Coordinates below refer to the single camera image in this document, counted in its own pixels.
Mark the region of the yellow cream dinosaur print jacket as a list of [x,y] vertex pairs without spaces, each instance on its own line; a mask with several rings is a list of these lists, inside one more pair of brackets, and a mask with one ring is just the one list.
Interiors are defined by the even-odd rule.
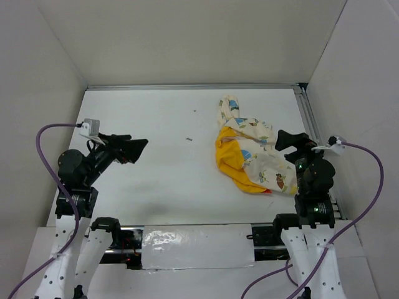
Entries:
[[256,118],[242,118],[238,98],[219,100],[215,141],[218,169],[243,192],[272,194],[297,192],[295,167],[275,149],[272,126]]

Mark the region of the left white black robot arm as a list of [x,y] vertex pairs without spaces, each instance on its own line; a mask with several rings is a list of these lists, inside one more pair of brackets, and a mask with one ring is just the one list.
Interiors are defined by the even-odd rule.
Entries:
[[87,298],[105,251],[123,241],[118,219],[92,219],[99,194],[94,182],[113,162],[135,163],[148,140],[101,133],[86,138],[87,155],[68,149],[58,159],[55,239],[35,298]]

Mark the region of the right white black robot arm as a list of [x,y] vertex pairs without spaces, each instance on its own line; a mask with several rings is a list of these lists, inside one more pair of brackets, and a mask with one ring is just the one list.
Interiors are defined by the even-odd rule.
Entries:
[[305,133],[279,130],[275,149],[295,151],[285,154],[296,171],[295,214],[278,214],[272,237],[284,244],[300,290],[294,298],[345,298],[334,245],[335,216],[329,191],[335,169],[319,147]]

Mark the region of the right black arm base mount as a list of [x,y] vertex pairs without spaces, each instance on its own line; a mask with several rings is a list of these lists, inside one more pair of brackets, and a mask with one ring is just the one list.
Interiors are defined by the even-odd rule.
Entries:
[[252,224],[246,238],[253,242],[255,261],[286,261],[289,258],[286,246],[276,237],[271,223]]

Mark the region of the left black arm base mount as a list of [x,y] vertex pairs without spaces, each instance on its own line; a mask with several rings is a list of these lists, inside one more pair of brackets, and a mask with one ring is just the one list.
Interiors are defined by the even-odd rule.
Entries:
[[105,251],[99,264],[141,270],[143,231],[144,226],[121,226],[116,240]]

